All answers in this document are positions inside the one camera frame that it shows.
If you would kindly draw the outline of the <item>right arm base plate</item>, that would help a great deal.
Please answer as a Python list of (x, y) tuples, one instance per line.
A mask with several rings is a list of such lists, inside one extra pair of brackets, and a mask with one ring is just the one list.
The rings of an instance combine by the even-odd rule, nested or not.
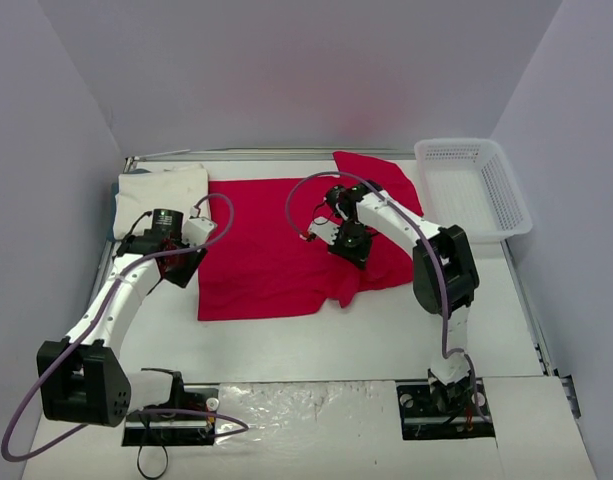
[(495, 427), (481, 380), (452, 386), (418, 380), (398, 382), (401, 435), (404, 441), (494, 438)]

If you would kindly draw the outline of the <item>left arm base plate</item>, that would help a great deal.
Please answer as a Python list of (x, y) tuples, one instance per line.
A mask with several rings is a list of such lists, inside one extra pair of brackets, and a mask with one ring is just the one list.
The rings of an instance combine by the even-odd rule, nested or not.
[[(208, 413), (219, 408), (217, 385), (190, 384), (173, 409)], [(132, 413), (123, 424), (122, 447), (198, 447), (215, 443), (216, 420), (180, 413), (140, 415)]]

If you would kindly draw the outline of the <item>red t-shirt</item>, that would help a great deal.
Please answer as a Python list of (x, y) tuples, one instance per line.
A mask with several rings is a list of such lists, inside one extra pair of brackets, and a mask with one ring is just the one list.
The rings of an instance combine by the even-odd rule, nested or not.
[(359, 292), (412, 282), (409, 255), (382, 235), (359, 269), (329, 254), (324, 242), (306, 242), (292, 229), (293, 223), (310, 224), (331, 187), (352, 187), (354, 180), (319, 177), (292, 194), (297, 184), (295, 178), (210, 181), (213, 220), (233, 224), (199, 267), (199, 320), (310, 315), (329, 300), (345, 308)]

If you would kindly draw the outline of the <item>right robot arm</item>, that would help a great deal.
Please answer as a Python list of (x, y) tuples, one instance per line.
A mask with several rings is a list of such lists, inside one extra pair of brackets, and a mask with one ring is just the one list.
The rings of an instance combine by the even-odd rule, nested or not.
[(466, 397), (460, 382), (474, 375), (466, 352), (467, 320), (480, 285), (465, 231), (422, 219), (372, 182), (336, 185), (324, 203), (341, 223), (312, 222), (309, 232), (327, 244), (329, 253), (364, 269), (373, 237), (381, 235), (410, 258), (413, 295), (424, 311), (441, 320), (439, 351), (428, 371), (429, 398), (436, 410), (455, 411)]

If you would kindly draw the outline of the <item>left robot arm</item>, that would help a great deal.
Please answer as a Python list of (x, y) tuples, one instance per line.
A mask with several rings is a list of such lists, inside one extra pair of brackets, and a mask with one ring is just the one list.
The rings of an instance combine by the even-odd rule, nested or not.
[(145, 407), (165, 418), (186, 409), (188, 395), (176, 386), (180, 374), (153, 367), (128, 373), (119, 354), (146, 297), (162, 282), (188, 285), (217, 225), (169, 209), (149, 216), (150, 227), (121, 240), (112, 269), (81, 320), (37, 353), (41, 402), (49, 420), (115, 427)]

